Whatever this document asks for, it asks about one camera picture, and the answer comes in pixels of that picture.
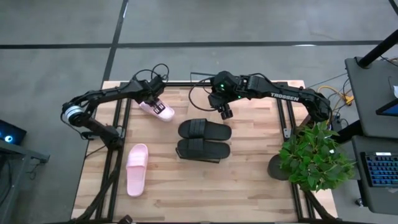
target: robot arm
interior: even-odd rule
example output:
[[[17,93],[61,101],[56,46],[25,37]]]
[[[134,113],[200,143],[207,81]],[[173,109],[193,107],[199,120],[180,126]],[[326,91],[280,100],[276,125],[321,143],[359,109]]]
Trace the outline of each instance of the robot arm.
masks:
[[[210,106],[221,113],[222,119],[232,118],[228,103],[240,98],[273,97],[302,103],[316,122],[330,117],[330,102],[321,93],[312,89],[287,86],[286,83],[272,83],[262,74],[234,76],[223,71],[210,80]]]
[[[119,87],[88,91],[74,97],[62,105],[62,114],[72,126],[86,127],[92,131],[92,135],[100,136],[108,149],[121,147],[119,133],[113,126],[105,126],[93,119],[91,116],[94,110],[101,103],[130,98],[138,103],[145,102],[154,106],[154,112],[159,114],[165,109],[164,105],[158,103],[158,97],[164,88],[165,83],[160,75],[156,75],[150,82],[132,79]]]

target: wheel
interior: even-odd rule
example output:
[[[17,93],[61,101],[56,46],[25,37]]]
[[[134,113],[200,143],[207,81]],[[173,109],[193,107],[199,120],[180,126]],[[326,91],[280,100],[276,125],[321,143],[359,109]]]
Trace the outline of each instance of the wheel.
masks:
[[[361,199],[361,198],[356,199],[356,200],[355,200],[355,204],[356,204],[357,206],[359,206],[359,207],[363,207],[362,199]]]

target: concrete floor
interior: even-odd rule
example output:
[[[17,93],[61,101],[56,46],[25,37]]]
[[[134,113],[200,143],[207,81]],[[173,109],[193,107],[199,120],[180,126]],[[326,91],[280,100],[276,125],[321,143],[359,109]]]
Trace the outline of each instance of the concrete floor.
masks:
[[[110,44],[121,5],[122,0],[2,0],[0,45]],[[381,40],[397,22],[388,0],[130,0],[119,42]],[[162,62],[170,67],[171,80],[229,70],[301,79],[310,86],[344,73],[345,58],[373,47],[117,49],[110,80],[128,80]],[[13,223],[69,219],[87,143],[58,117],[62,103],[101,86],[108,54],[109,49],[0,49],[0,119],[28,131],[26,147],[51,154],[35,180],[26,178]],[[395,55],[397,47],[385,54]],[[327,85],[340,89],[346,79]],[[355,105],[341,115],[349,122],[358,118]],[[344,220],[394,223],[397,218],[354,205],[356,182],[344,183],[333,196]]]

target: butcher block tabletop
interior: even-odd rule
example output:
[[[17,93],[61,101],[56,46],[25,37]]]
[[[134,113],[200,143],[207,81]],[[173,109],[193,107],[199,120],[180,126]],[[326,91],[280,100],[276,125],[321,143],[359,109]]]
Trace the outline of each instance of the butcher block tabletop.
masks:
[[[302,80],[286,80],[290,86],[304,86]],[[104,82],[103,88],[120,82]],[[160,99],[171,106],[175,116],[165,123],[142,111],[135,101],[129,115],[114,221],[130,215],[135,222],[295,222],[297,216],[288,181],[269,177],[268,162],[283,143],[276,99],[238,100],[230,103],[233,118],[223,121],[219,113],[194,108],[188,100],[189,87],[167,87]],[[202,87],[192,91],[192,100],[202,108],[210,108]],[[126,100],[123,101],[119,124],[122,123]],[[286,103],[283,101],[287,125],[290,126]],[[299,103],[292,103],[296,123],[307,116]],[[116,102],[98,107],[96,119],[112,124]],[[181,137],[179,124],[187,119],[206,118],[232,128],[228,158],[219,164],[180,159],[175,152]],[[146,144],[149,160],[144,193],[128,196],[126,161],[131,148]],[[91,141],[87,154],[103,146]],[[76,195],[72,218],[81,215],[98,193],[103,176],[106,148],[85,160]],[[110,190],[104,203],[108,211]],[[307,209],[300,195],[304,214]],[[330,190],[316,194],[320,203],[336,216]]]

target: black pot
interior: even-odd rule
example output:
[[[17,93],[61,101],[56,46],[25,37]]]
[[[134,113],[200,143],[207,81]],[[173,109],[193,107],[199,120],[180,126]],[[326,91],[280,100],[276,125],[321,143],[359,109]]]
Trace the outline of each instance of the black pot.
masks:
[[[268,174],[277,180],[288,180],[289,174],[280,169],[280,156],[274,155],[268,163]]]

